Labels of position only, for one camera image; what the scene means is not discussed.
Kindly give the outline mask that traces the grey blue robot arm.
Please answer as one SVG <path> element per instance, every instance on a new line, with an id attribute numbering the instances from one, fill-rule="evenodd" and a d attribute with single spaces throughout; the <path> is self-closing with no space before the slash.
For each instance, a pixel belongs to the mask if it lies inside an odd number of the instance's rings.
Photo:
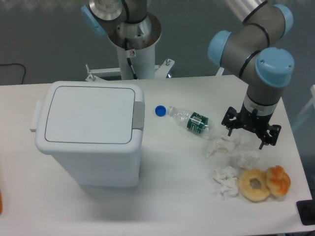
<path id="1" fill-rule="evenodd" d="M 244 27 L 237 34 L 218 32 L 210 41 L 208 57 L 248 88 L 241 110 L 228 108 L 221 123 L 229 132 L 242 128 L 254 133 L 262 146 L 274 146 L 281 126 L 269 121 L 295 67 L 293 56 L 274 43 L 291 30 L 292 12 L 266 0 L 228 0 L 226 5 Z"/>

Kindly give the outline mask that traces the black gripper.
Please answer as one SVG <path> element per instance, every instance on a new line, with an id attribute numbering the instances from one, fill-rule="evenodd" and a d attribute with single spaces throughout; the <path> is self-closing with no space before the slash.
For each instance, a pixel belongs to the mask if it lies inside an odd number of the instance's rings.
<path id="1" fill-rule="evenodd" d="M 264 146 L 276 145 L 282 128 L 280 125 L 269 125 L 270 118 L 270 114 L 267 116 L 259 116 L 257 112 L 248 111 L 245 104 L 243 104 L 240 113 L 233 107 L 229 107 L 221 124 L 228 130 L 228 136 L 231 136 L 234 129 L 240 128 L 241 122 L 243 129 L 258 133 L 258 137 L 261 140 L 259 149 L 262 149 Z"/>

